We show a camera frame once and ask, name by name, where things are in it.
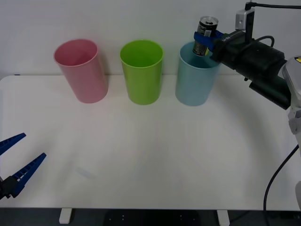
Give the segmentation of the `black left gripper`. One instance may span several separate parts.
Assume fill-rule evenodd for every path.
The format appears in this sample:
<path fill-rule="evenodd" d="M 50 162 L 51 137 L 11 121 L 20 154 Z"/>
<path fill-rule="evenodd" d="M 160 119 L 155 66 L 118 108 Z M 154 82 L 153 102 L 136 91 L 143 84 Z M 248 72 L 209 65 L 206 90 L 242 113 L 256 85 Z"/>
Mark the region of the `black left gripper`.
<path fill-rule="evenodd" d="M 0 155 L 5 153 L 8 149 L 14 146 L 21 139 L 26 137 L 25 133 L 21 133 L 5 139 L 0 142 Z M 25 167 L 21 168 L 18 172 L 9 176 L 5 180 L 0 179 L 0 199 L 6 197 L 16 198 L 20 192 L 24 189 L 25 184 L 37 170 L 37 168 L 41 165 L 41 163 L 46 158 L 46 154 L 42 153 Z"/>

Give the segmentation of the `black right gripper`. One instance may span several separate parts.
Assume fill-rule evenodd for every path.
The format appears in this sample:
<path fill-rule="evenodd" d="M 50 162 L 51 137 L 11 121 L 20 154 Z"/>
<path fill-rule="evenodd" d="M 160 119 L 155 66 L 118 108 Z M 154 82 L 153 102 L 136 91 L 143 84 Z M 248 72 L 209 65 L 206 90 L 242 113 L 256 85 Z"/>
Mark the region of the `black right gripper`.
<path fill-rule="evenodd" d="M 216 30 L 212 37 L 195 32 L 194 39 L 209 49 L 211 60 L 220 61 L 246 78 L 259 75 L 259 44 L 245 32 L 228 34 Z"/>

